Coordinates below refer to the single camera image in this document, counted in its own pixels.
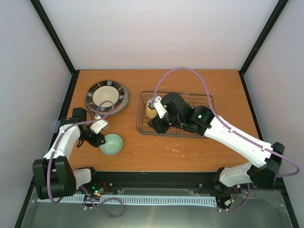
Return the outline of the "yellow ceramic mug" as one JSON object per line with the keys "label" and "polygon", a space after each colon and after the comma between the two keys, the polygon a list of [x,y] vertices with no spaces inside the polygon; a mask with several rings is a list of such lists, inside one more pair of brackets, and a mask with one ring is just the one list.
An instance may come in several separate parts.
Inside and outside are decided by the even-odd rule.
{"label": "yellow ceramic mug", "polygon": [[148,100],[145,106],[146,116],[150,119],[153,119],[157,115],[157,110],[154,108],[150,108],[151,101]]}

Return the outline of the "light green ceramic bowl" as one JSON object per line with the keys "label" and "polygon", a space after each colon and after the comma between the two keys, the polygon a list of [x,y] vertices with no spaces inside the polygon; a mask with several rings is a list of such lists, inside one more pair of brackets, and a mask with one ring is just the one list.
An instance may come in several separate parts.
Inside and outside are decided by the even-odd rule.
{"label": "light green ceramic bowl", "polygon": [[106,155],[116,155],[123,147],[123,140],[117,134],[107,134],[105,136],[105,144],[100,145],[100,150]]}

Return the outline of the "black wire dish rack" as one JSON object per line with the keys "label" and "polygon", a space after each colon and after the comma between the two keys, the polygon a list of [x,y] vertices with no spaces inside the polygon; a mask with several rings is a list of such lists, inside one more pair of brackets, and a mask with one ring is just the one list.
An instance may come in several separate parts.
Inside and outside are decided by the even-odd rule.
{"label": "black wire dish rack", "polygon": [[181,125],[178,128],[170,128],[165,134],[157,134],[148,126],[151,119],[145,113],[146,103],[153,98],[153,94],[153,91],[141,92],[136,120],[136,129],[139,133],[142,135],[204,138],[204,132],[211,126],[211,121],[215,117],[210,108],[214,106],[211,95],[159,92],[157,96],[162,98],[161,104],[165,107],[167,114],[176,116]]}

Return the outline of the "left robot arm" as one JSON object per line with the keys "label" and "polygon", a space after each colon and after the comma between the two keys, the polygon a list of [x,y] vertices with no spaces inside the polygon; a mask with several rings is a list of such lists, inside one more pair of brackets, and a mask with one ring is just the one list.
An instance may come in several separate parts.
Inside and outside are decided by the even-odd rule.
{"label": "left robot arm", "polygon": [[72,116],[61,120],[58,135],[42,159],[34,160],[32,169],[39,199],[59,201],[62,197],[72,196],[80,186],[88,191],[98,188],[99,179],[93,167],[73,170],[69,158],[74,147],[84,142],[93,147],[105,144],[101,130],[108,122],[96,115],[91,121],[86,119],[84,108],[74,108]]}

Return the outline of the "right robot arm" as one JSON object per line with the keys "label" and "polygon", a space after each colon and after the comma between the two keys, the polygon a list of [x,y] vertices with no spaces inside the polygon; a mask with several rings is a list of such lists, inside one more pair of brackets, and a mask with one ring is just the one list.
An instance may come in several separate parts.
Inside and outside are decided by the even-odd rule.
{"label": "right robot arm", "polygon": [[285,150],[281,143],[256,139],[225,122],[211,108],[192,107],[178,93],[150,99],[147,109],[157,112],[148,122],[156,133],[165,134],[170,128],[178,128],[220,142],[248,160],[232,168],[219,168],[212,180],[216,190],[223,192],[247,183],[267,189],[274,186]]}

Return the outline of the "black aluminium frame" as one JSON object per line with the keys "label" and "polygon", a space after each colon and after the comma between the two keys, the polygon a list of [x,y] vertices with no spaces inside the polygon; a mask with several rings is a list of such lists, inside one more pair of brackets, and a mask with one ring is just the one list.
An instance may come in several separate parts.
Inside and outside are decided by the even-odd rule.
{"label": "black aluminium frame", "polygon": [[[271,13],[269,19],[267,20],[265,26],[263,27],[259,37],[257,38],[254,46],[252,47],[250,53],[248,54],[243,66],[241,69],[238,71],[240,81],[243,86],[243,90],[245,92],[248,106],[251,111],[251,115],[253,117],[253,121],[256,127],[256,131],[258,134],[259,139],[262,139],[262,132],[260,125],[258,123],[258,119],[254,110],[254,106],[252,104],[251,97],[249,95],[249,91],[245,82],[245,73],[249,69],[251,63],[253,62],[254,58],[256,57],[259,49],[262,47],[264,41],[266,40],[267,36],[269,35],[270,31],[272,30],[273,26],[275,25],[276,21],[279,19],[281,13],[283,12],[284,8],[287,5],[286,0],[280,0],[276,4],[273,12]],[[47,16],[47,13],[45,12],[41,2],[39,0],[32,0],[31,4],[33,5],[36,13],[38,14],[41,22],[43,23],[44,27],[46,28],[49,36],[51,37],[54,45],[58,49],[64,63],[66,64],[69,72],[71,73],[71,79],[69,82],[69,86],[65,95],[65,99],[63,101],[60,114],[58,117],[58,120],[61,121],[65,117],[67,117],[68,114],[68,109],[70,107],[71,101],[72,101],[72,96],[75,92],[75,87],[79,78],[80,70],[75,70],[72,62],[70,61],[70,58],[68,57],[68,54],[66,50],[64,49],[64,46],[62,45],[51,21],[49,20],[49,17]],[[172,183],[174,180],[175,181],[180,181],[181,186],[189,189],[188,186],[186,186],[186,183],[190,181],[192,177],[198,177],[198,179],[209,179],[213,175],[212,172],[182,172],[182,173],[177,173],[177,172],[163,172],[160,174],[157,174],[155,172],[144,172],[142,174],[137,173],[137,172],[119,172],[117,174],[117,178],[120,183],[123,183],[124,185],[129,184],[131,188],[136,189],[141,183],[143,183],[145,186],[148,186],[150,189],[156,188],[156,187],[162,187],[167,189],[169,187],[169,184]],[[25,197],[23,206],[21,208],[19,217],[16,222],[16,227],[20,228],[22,225],[25,224],[25,217],[26,217],[26,212],[29,209],[29,197],[30,194],[33,193],[34,189],[34,180],[31,181],[31,184],[29,186],[27,195]],[[284,205],[287,207],[287,212],[288,216],[291,220],[292,226],[297,228],[298,222],[295,217],[295,213],[293,210],[293,207],[291,205],[290,198],[288,196],[284,181],[282,178],[278,178],[277,181],[275,182],[275,188],[276,189],[281,189],[283,192],[283,200],[284,200]]]}

